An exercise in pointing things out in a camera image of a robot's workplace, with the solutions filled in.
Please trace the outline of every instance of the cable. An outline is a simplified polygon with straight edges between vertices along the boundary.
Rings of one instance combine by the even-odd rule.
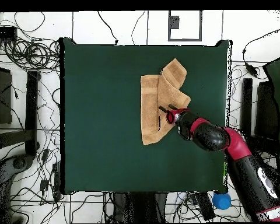
[[[44,21],[46,20],[46,17],[45,17],[45,15],[44,15],[44,13],[43,13],[43,12],[40,12],[40,13],[43,15],[44,19],[43,19],[43,21],[40,23],[40,25],[39,25],[37,28],[33,29],[33,30],[24,30],[24,29],[21,29],[21,28],[19,27],[19,25],[18,25],[18,23],[17,23],[17,21],[16,21],[16,15],[18,14],[18,12],[16,12],[15,15],[14,15],[13,17],[15,18],[15,23],[16,23],[17,27],[18,27],[21,31],[24,31],[24,32],[26,32],[26,33],[31,33],[31,32],[36,31],[37,29],[39,29],[39,28],[44,24]]]
[[[143,15],[144,15],[145,12],[146,12],[146,10],[145,10],[145,11],[143,12],[143,14],[138,18],[138,20],[139,20],[141,17],[143,17]],[[133,32],[134,32],[134,30],[135,30],[135,28],[136,28],[136,26],[137,26],[138,20],[136,21],[136,24],[135,24],[135,26],[134,26],[134,28],[133,28],[133,31],[132,31],[132,34],[131,34],[131,38],[132,38],[133,44],[135,44],[135,43],[134,43],[134,40],[133,40]]]
[[[53,100],[53,102],[58,106],[58,108],[59,108],[59,113],[60,113],[60,104],[57,103],[57,102],[54,100],[54,93],[55,93],[56,91],[58,91],[58,90],[60,90],[60,87],[59,87],[58,89],[55,89],[55,90],[53,91],[53,93],[52,93],[52,100]]]
[[[105,25],[110,29],[113,38],[115,38],[115,46],[116,46],[117,43],[118,43],[118,39],[114,36],[111,27],[110,27],[110,26],[104,21],[104,19],[101,17],[100,12],[97,11],[97,13],[99,14],[99,17],[100,17],[100,19],[103,21],[103,23],[105,23]]]
[[[244,47],[244,49],[243,49],[243,61],[244,61],[244,63],[245,63],[246,69],[249,71],[249,73],[250,73],[251,75],[253,75],[254,77],[256,77],[256,78],[258,78],[258,79],[262,79],[262,78],[257,77],[257,76],[258,76],[258,73],[257,73],[257,71],[255,70],[255,68],[254,68],[252,65],[248,64],[248,63],[245,61],[244,55],[245,55],[245,53],[246,53],[246,48],[247,48],[247,46],[248,46],[249,44],[251,44],[252,42],[254,42],[254,41],[256,41],[256,40],[259,40],[259,39],[261,39],[261,38],[264,38],[265,36],[268,36],[268,35],[270,35],[270,34],[278,33],[279,31],[280,31],[280,29],[277,29],[277,30],[271,31],[271,32],[269,32],[269,33],[267,33],[267,34],[265,34],[265,35],[259,37],[259,38],[256,38],[256,39],[254,39],[254,40],[251,40],[250,42],[248,42],[248,43],[245,45],[245,47]]]
[[[10,208],[10,210],[11,211],[13,211],[14,213],[19,213],[19,214],[22,214],[22,215],[25,215],[25,216],[27,216],[27,222],[25,223],[25,224],[28,224],[28,222],[29,222],[29,215],[28,214],[26,214],[26,213],[24,213],[24,212],[19,212],[19,211],[15,211],[15,210],[13,210],[12,208]]]
[[[74,221],[74,220],[73,220],[73,219],[74,219],[74,213],[83,207],[84,203],[86,202],[86,200],[87,200],[89,197],[102,197],[102,196],[103,196],[103,194],[102,194],[102,195],[88,195],[88,196],[84,199],[82,205],[81,205],[78,209],[76,209],[76,210],[74,210],[74,211],[72,212],[72,219],[71,219],[71,221],[69,221],[70,224],[72,224],[73,221]]]

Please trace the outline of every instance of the black line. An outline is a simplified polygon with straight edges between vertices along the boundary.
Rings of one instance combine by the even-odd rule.
[[[239,60],[230,60],[231,62],[242,62],[244,63],[244,61],[239,61]],[[260,63],[260,64],[267,64],[268,62],[264,62],[264,61],[246,61],[248,63],[251,63],[251,62],[257,62],[257,63]]]
[[[147,10],[147,34],[146,34],[146,45],[148,45],[148,19],[149,19],[149,10]]]
[[[223,24],[224,24],[224,10],[222,10],[222,28],[221,28],[221,40],[223,40]]]
[[[74,40],[74,38],[73,38],[74,37],[74,31],[73,31],[74,30],[74,24],[73,24],[74,23],[74,17],[73,16],[74,16],[74,12],[72,12],[72,40]]]
[[[13,200],[11,200],[11,202],[41,202],[41,200],[19,200],[19,199],[13,199]],[[67,203],[67,204],[70,204],[71,202],[70,201],[58,201],[58,202],[64,202],[64,203]],[[72,201],[72,203],[83,203],[84,201]],[[87,204],[103,204],[104,202],[102,201],[102,202],[98,202],[98,201],[93,201],[93,202],[90,202],[90,201],[86,201],[86,202],[84,202],[84,203],[87,203]]]
[[[22,130],[21,128],[0,128],[0,130]],[[60,131],[60,129],[48,129],[46,131]]]

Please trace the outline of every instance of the towel fold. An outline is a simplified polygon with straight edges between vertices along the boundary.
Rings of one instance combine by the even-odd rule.
[[[141,133],[144,145],[159,142],[174,126],[167,123],[166,113],[160,111],[159,106],[168,108],[172,104],[179,109],[186,108],[190,103],[190,97],[179,91],[186,75],[186,69],[174,59],[160,75],[141,77]]]

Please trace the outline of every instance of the brown towel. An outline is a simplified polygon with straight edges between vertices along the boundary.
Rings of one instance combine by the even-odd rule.
[[[174,126],[167,123],[166,114],[159,110],[159,106],[168,109],[168,105],[172,104],[179,109],[186,108],[190,103],[190,97],[179,91],[186,75],[186,69],[174,59],[160,75],[141,77],[141,133],[144,145],[159,142]]]

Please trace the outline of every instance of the black cable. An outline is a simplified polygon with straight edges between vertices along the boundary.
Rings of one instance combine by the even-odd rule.
[[[69,195],[69,223],[71,223],[71,211],[72,211],[72,194]]]
[[[19,214],[21,214],[21,215],[27,216],[28,219],[27,219],[27,222],[26,222],[25,224],[28,224],[29,219],[30,219],[30,217],[29,217],[28,214],[26,214],[26,213],[24,213],[24,212],[15,211],[15,210],[13,210],[12,208],[10,208],[10,210],[13,211],[14,213],[19,213]]]
[[[65,216],[65,202],[63,202],[63,211],[64,211],[64,220],[65,220],[65,223],[68,224],[67,222],[67,217]]]
[[[40,12],[40,13],[43,15],[44,19],[43,19],[43,21],[40,23],[40,25],[39,25],[37,28],[33,29],[33,30],[24,30],[24,29],[21,29],[21,28],[19,27],[19,25],[18,25],[18,23],[17,23],[17,21],[16,21],[16,15],[18,14],[18,12],[16,12],[15,15],[14,15],[13,17],[15,18],[15,23],[16,23],[16,25],[18,26],[18,28],[19,28],[21,31],[24,31],[24,32],[26,32],[26,33],[31,33],[31,32],[36,31],[37,29],[39,29],[39,28],[44,24],[44,21],[46,20],[46,17],[45,17],[45,15],[44,15],[44,13],[43,13],[43,12]]]
[[[55,99],[54,99],[54,93],[55,93],[56,91],[58,91],[58,90],[60,90],[60,87],[59,87],[58,89],[55,89],[55,90],[53,91],[53,93],[52,93],[52,100],[53,100],[53,102],[58,106],[58,108],[59,108],[59,110],[60,110],[60,104],[57,103],[57,102],[55,101]]]
[[[82,205],[81,205],[78,209],[76,209],[76,210],[74,210],[74,211],[72,212],[72,219],[71,219],[71,221],[70,221],[70,224],[72,224],[73,221],[74,221],[74,220],[73,220],[73,219],[74,219],[74,213],[83,207],[83,205],[85,204],[86,200],[87,200],[89,197],[101,197],[101,196],[103,196],[103,195],[88,195],[88,196],[84,199]]]
[[[100,19],[103,21],[103,23],[105,23],[105,25],[110,29],[110,31],[111,31],[111,34],[112,34],[112,36],[113,36],[113,38],[115,38],[115,46],[117,45],[117,43],[118,43],[118,39],[114,36],[114,34],[113,34],[113,31],[112,31],[112,29],[111,29],[111,27],[104,21],[104,19],[101,17],[101,15],[100,15],[100,12],[99,11],[97,11],[97,13],[99,14],[99,17],[100,17]]]
[[[138,20],[139,20],[141,17],[143,17],[143,15],[144,15],[145,12],[146,12],[146,10],[145,10],[145,11],[143,12],[143,14],[138,18]],[[132,34],[131,34],[131,38],[132,38],[133,44],[135,44],[135,43],[134,43],[134,40],[133,40],[133,32],[134,32],[134,30],[135,30],[135,28],[136,28],[136,26],[137,26],[138,20],[136,21],[136,24],[135,24],[135,26],[134,26],[134,28],[133,28],[133,31],[132,31]]]
[[[271,32],[269,32],[269,33],[267,33],[267,34],[265,34],[265,35],[259,37],[259,38],[255,38],[254,40],[251,40],[250,42],[248,42],[248,43],[245,45],[244,49],[243,49],[243,61],[244,61],[244,63],[245,63],[245,66],[246,66],[247,70],[249,71],[249,73],[250,73],[251,75],[255,76],[255,77],[258,78],[258,79],[265,79],[265,78],[259,78],[259,77],[257,77],[258,74],[257,74],[255,68],[254,68],[252,65],[248,64],[248,63],[245,61],[245,56],[244,56],[244,55],[245,55],[245,53],[246,53],[246,48],[247,48],[247,46],[248,46],[249,44],[251,44],[252,42],[254,42],[254,41],[256,41],[256,40],[259,40],[259,39],[261,39],[261,38],[264,38],[265,36],[268,36],[268,35],[270,35],[270,34],[278,33],[279,31],[280,31],[280,29],[277,29],[277,30],[271,31]]]

